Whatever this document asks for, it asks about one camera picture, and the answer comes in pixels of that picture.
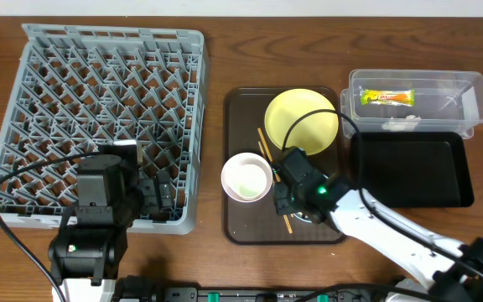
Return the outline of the green orange snack wrapper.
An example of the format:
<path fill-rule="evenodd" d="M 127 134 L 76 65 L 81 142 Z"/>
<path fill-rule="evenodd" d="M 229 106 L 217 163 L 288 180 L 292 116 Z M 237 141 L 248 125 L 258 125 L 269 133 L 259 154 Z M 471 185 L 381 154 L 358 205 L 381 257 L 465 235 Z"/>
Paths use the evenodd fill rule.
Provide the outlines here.
<path fill-rule="evenodd" d="M 360 100 L 362 105 L 377 104 L 413 107 L 415 105 L 415 90 L 363 90 L 360 94 Z"/>

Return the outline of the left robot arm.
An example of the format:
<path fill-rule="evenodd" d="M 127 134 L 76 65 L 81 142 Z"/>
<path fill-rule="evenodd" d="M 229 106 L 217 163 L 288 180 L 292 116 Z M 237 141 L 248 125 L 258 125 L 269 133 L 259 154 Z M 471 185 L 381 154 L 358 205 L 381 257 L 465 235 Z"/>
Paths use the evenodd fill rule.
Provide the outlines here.
<path fill-rule="evenodd" d="M 121 140 L 102 145 L 77 170 L 78 200 L 61 218 L 49 245 L 56 301 L 158 301 L 150 279 L 118 277 L 127 231 L 142 215 L 162 216 L 173 205 L 169 176 L 139 177 L 141 144 Z"/>

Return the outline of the light blue small plate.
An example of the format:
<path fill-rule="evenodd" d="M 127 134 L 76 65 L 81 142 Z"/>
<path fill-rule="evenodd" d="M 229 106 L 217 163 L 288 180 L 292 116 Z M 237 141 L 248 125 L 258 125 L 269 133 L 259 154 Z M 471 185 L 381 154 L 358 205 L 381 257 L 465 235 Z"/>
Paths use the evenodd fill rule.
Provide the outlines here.
<path fill-rule="evenodd" d="M 297 218 L 300 221 L 306 222 L 306 223 L 311 223 L 312 221 L 309 219 L 307 215 L 305 215 L 303 212 L 296 212 L 292 214 L 292 217 Z"/>

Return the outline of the white tissue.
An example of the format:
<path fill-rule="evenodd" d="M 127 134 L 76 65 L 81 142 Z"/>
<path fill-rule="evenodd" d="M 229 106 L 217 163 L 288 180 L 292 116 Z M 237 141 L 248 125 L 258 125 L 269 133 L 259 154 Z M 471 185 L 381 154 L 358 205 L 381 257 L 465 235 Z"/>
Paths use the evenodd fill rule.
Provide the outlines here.
<path fill-rule="evenodd" d="M 412 132 L 422 120 L 421 117 L 408 115 L 405 118 L 391 117 L 382 124 L 382 130 L 390 132 Z"/>

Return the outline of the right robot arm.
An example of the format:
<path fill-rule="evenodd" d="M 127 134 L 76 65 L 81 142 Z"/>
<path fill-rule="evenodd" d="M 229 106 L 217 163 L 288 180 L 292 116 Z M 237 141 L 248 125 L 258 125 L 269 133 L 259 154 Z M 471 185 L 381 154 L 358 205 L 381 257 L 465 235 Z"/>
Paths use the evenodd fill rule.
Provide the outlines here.
<path fill-rule="evenodd" d="M 344 175 L 326 176 L 301 148 L 291 147 L 272 163 L 280 181 L 273 199 L 279 215 L 300 212 L 376 249 L 406 270 L 420 290 L 385 284 L 338 284 L 306 300 L 342 289 L 387 294 L 388 299 L 483 301 L 483 238 L 466 245 L 410 221 L 384 206 Z"/>

